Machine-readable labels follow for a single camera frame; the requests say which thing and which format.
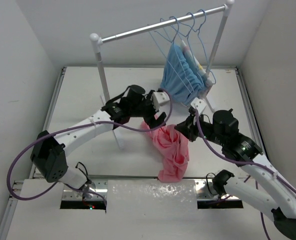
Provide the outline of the pink t shirt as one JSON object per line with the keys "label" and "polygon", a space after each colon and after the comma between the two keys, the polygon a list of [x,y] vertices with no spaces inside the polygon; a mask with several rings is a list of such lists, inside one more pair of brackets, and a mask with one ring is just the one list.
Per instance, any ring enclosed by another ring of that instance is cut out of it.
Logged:
{"label": "pink t shirt", "polygon": [[158,173],[158,180],[162,183],[180,182],[190,160],[189,140],[175,129],[174,124],[148,131],[146,135],[162,155],[163,169]]}

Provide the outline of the light blue wire hanger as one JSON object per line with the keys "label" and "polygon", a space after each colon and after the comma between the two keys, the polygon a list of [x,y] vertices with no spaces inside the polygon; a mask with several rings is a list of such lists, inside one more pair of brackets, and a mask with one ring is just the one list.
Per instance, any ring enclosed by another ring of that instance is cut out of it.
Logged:
{"label": "light blue wire hanger", "polygon": [[171,41],[174,41],[174,43],[177,44],[176,40],[178,39],[178,34],[176,34],[176,30],[174,28],[177,27],[177,23],[179,23],[179,21],[175,16],[170,16],[169,19],[175,21],[175,24],[169,26],[169,28],[174,30],[174,34],[170,35],[168,33],[168,27],[162,27],[161,30],[153,30],[149,32],[154,44],[164,58],[164,67],[171,46]]}

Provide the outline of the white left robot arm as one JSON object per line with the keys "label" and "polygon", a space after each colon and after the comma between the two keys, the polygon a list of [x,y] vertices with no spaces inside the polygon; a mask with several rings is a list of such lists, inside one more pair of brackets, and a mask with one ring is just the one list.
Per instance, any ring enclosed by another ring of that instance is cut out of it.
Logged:
{"label": "white left robot arm", "polygon": [[41,132],[30,159],[47,182],[61,182],[74,189],[85,190],[91,180],[82,170],[69,167],[67,157],[95,137],[124,127],[131,118],[143,118],[150,130],[164,126],[166,113],[162,112],[159,117],[155,115],[169,101],[169,95],[161,89],[146,93],[141,86],[130,85],[74,126],[58,133]]}

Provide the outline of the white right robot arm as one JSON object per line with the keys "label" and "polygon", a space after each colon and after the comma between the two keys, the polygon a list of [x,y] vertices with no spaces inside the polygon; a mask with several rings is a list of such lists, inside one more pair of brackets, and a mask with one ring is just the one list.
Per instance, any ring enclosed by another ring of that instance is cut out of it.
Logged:
{"label": "white right robot arm", "polygon": [[263,150],[240,133],[239,121],[232,110],[216,111],[211,123],[194,108],[190,108],[189,113],[175,129],[191,142],[200,137],[207,146],[211,143],[221,146],[221,153],[215,152],[215,155],[235,164],[264,189],[260,191],[232,172],[221,170],[211,180],[215,194],[241,199],[269,218],[285,237],[296,240],[296,189],[270,163]]}

